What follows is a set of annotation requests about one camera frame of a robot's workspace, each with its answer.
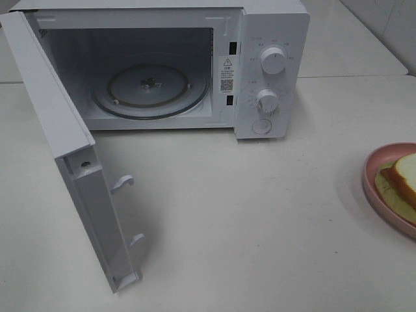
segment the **control knob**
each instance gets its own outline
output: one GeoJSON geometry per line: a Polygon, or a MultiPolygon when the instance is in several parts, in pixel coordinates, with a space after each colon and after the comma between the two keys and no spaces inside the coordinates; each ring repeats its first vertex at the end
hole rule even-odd
{"type": "Polygon", "coordinates": [[[271,113],[278,109],[278,95],[270,89],[264,89],[257,94],[257,108],[264,113],[271,113]]]}
{"type": "Polygon", "coordinates": [[[261,68],[269,75],[276,75],[286,67],[286,52],[280,47],[268,47],[260,56],[261,68]]]}

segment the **open microwave door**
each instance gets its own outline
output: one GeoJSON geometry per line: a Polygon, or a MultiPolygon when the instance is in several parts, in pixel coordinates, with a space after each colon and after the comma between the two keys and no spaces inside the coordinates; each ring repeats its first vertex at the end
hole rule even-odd
{"type": "Polygon", "coordinates": [[[0,16],[27,93],[51,147],[55,162],[115,293],[140,278],[129,249],[143,235],[126,242],[112,202],[131,176],[109,188],[94,149],[94,139],[62,85],[26,16],[13,12],[0,16]]]}

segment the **sticker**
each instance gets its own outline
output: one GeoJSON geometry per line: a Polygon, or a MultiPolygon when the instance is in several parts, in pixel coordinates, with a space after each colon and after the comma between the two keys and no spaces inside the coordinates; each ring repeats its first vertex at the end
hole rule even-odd
{"type": "Polygon", "coordinates": [[[227,55],[218,57],[219,92],[234,94],[237,87],[237,71],[239,68],[239,56],[227,55]]]}

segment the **bread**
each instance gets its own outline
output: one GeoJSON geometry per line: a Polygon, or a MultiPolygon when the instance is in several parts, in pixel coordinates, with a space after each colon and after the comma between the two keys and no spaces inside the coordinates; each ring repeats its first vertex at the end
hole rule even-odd
{"type": "Polygon", "coordinates": [[[416,153],[404,156],[380,170],[391,186],[416,209],[416,153]]]}
{"type": "Polygon", "coordinates": [[[390,162],[380,167],[375,180],[377,191],[380,193],[384,203],[389,206],[391,210],[401,216],[404,220],[416,225],[416,210],[400,196],[390,182],[381,174],[385,169],[390,169],[392,165],[394,165],[394,163],[390,162]]]}

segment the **white microwave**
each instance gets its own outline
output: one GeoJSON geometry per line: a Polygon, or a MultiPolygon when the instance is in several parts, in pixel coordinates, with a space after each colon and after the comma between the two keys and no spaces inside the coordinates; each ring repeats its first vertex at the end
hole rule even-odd
{"type": "Polygon", "coordinates": [[[90,130],[283,137],[309,15],[299,0],[21,0],[0,22],[113,292],[140,278],[90,130]]]}

